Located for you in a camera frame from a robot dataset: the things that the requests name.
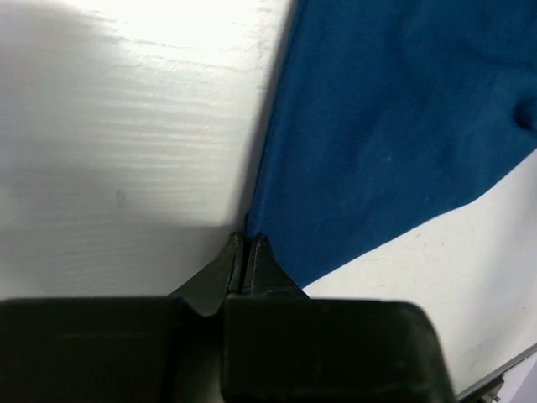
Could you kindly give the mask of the blue Mickey t-shirt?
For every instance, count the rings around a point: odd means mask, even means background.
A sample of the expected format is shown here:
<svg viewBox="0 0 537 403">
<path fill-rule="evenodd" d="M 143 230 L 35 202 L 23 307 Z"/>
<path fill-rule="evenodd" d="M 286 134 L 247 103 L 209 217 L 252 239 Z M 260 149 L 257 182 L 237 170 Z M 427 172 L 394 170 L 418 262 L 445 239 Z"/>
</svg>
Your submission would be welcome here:
<svg viewBox="0 0 537 403">
<path fill-rule="evenodd" d="M 306 286 L 535 148 L 535 2 L 300 1 L 246 233 Z"/>
</svg>

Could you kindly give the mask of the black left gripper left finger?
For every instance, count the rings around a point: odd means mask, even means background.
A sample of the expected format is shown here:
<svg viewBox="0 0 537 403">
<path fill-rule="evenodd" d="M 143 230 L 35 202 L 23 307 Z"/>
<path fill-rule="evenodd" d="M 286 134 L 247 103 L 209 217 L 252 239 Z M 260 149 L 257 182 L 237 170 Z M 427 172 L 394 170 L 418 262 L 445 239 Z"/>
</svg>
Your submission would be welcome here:
<svg viewBox="0 0 537 403">
<path fill-rule="evenodd" d="M 168 402 L 189 339 L 213 333 L 243 238 L 167 296 L 9 299 L 1 304 L 4 402 Z"/>
</svg>

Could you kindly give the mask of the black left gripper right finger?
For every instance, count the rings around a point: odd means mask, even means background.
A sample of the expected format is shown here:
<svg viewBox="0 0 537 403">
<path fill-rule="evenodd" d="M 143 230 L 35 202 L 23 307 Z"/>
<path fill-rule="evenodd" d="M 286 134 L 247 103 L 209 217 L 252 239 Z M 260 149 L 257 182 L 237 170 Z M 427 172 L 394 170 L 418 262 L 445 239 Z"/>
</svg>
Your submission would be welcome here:
<svg viewBox="0 0 537 403">
<path fill-rule="evenodd" d="M 425 312 L 404 301 L 308 297 L 258 235 L 223 304 L 226 402 L 452 402 Z"/>
</svg>

